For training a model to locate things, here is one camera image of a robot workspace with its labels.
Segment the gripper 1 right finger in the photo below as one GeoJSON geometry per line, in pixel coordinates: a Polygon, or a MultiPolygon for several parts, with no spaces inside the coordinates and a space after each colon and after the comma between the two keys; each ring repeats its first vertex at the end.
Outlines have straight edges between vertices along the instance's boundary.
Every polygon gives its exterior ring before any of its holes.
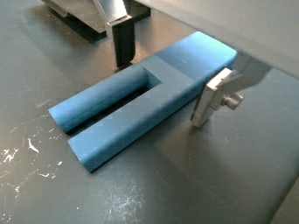
{"type": "Polygon", "coordinates": [[[221,106],[235,110],[244,99],[239,91],[255,86],[269,70],[271,66],[259,59],[239,53],[204,85],[191,114],[192,125],[199,128],[221,106]]]}

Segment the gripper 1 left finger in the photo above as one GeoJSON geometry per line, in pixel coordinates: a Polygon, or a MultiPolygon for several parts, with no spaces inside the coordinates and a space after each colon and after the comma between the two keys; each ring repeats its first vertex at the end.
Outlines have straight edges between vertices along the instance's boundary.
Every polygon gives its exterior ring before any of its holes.
{"type": "Polygon", "coordinates": [[[93,3],[104,20],[116,66],[121,67],[136,54],[133,18],[126,13],[124,0],[93,0],[93,3]]]}

